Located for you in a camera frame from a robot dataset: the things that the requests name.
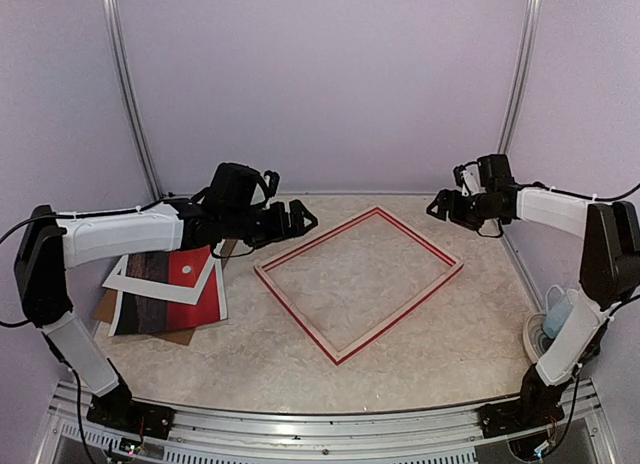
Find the red wooden picture frame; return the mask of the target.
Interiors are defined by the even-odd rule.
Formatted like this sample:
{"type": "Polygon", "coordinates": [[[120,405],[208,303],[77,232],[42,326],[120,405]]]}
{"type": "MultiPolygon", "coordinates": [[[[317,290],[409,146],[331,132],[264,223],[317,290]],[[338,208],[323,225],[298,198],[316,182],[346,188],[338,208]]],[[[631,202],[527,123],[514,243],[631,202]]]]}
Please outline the red wooden picture frame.
{"type": "Polygon", "coordinates": [[[254,270],[327,358],[340,365],[462,268],[461,259],[390,211],[372,206],[254,270]]]}

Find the white mat board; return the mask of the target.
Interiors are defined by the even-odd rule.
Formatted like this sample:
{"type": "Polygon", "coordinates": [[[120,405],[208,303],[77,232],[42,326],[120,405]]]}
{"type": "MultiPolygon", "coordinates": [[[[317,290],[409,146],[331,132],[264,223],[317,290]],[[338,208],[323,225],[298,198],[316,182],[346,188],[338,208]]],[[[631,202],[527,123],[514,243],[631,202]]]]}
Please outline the white mat board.
{"type": "Polygon", "coordinates": [[[141,297],[195,306],[219,275],[219,260],[205,247],[192,251],[122,256],[103,287],[141,297]]]}

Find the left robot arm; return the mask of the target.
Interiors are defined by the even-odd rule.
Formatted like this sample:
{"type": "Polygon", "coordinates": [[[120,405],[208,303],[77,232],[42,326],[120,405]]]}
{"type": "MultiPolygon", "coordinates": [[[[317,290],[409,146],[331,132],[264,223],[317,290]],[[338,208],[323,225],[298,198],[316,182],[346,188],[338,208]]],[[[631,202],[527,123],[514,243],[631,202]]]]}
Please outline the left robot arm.
{"type": "Polygon", "coordinates": [[[2,237],[22,234],[13,272],[25,323],[39,329],[61,362],[101,399],[102,414],[127,429],[139,420],[139,405],[94,341],[86,319],[77,315],[69,280],[100,280],[124,255],[216,248],[228,239],[259,249],[304,236],[317,225],[299,200],[212,210],[171,199],[86,214],[56,213],[41,205],[2,237]]]}

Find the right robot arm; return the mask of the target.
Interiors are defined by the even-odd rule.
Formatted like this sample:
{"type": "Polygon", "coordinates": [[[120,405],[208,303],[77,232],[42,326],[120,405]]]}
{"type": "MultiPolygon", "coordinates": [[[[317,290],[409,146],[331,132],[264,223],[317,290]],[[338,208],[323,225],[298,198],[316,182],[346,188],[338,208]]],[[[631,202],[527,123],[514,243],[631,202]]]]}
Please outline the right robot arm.
{"type": "Polygon", "coordinates": [[[628,199],[579,197],[540,184],[506,184],[473,193],[441,190],[427,215],[471,231],[488,221],[541,224],[581,246],[571,312],[551,347],[526,371],[507,413],[521,428],[558,418],[560,398],[597,352],[609,322],[639,291],[639,213],[628,199]]]}

